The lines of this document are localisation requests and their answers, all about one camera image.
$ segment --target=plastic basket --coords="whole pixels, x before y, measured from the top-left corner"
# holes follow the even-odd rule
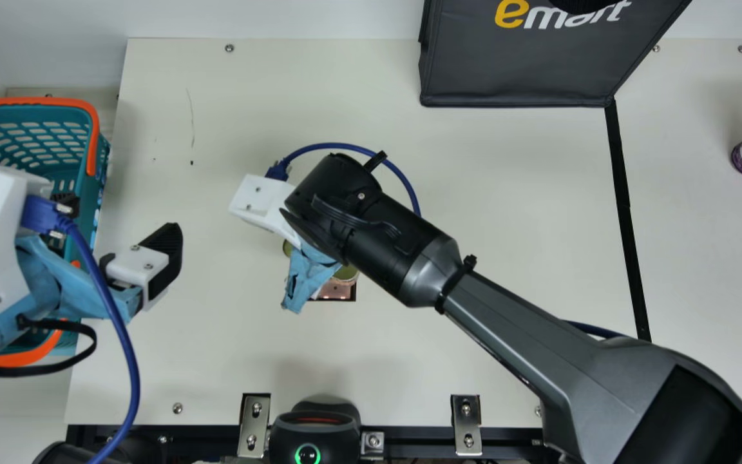
[[[0,166],[53,182],[52,198],[77,211],[76,224],[90,238],[91,249],[97,236],[108,153],[97,112],[89,103],[53,97],[0,98]],[[45,242],[65,260],[79,264],[81,256],[73,241],[45,238]],[[43,334],[26,337],[43,338]],[[66,334],[59,346],[75,340],[75,335]]]

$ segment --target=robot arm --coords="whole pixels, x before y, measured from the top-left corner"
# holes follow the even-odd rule
[[[91,276],[49,250],[37,234],[65,239],[47,226],[49,218],[69,212],[46,199],[51,188],[42,177],[0,167],[0,350],[24,333],[19,315],[29,320],[107,317]],[[178,276],[182,230],[166,224],[136,246],[104,256],[100,267],[127,324]]]
[[[597,341],[474,273],[456,241],[382,192],[380,161],[327,156],[285,219],[404,305],[447,315],[521,379],[562,462],[742,462],[742,400],[719,376],[650,343]]]

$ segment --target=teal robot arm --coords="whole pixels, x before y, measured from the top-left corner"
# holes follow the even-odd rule
[[[0,168],[0,350],[24,333],[17,323],[20,315],[29,320],[108,318],[91,276],[25,227],[27,199],[46,198],[49,185],[41,177]],[[165,294],[181,267],[178,224],[165,224],[145,240],[100,260],[126,324]]]

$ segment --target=white tabletop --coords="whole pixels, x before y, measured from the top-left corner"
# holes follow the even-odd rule
[[[654,343],[742,397],[742,41],[664,41],[618,94]]]
[[[271,419],[327,393],[353,400],[369,425],[448,426],[448,397],[480,394],[484,426],[539,426],[537,399],[474,341],[368,279],[357,302],[280,309],[281,240],[227,203],[246,173],[316,142],[386,150],[424,217],[479,256],[478,271],[560,317],[635,333],[602,110],[422,108],[414,41],[225,44],[128,46],[97,252],[167,221],[185,233],[182,275],[130,324],[137,423],[232,425],[242,393],[270,392]],[[290,181],[322,155],[294,162]],[[99,349],[74,369],[66,421],[118,423],[124,359],[111,324],[92,323]]]

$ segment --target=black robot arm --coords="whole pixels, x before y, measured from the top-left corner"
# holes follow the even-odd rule
[[[702,364],[633,338],[598,341],[474,273],[457,243],[328,155],[285,202],[309,244],[410,307],[447,315],[542,404],[563,462],[742,463],[742,400]]]

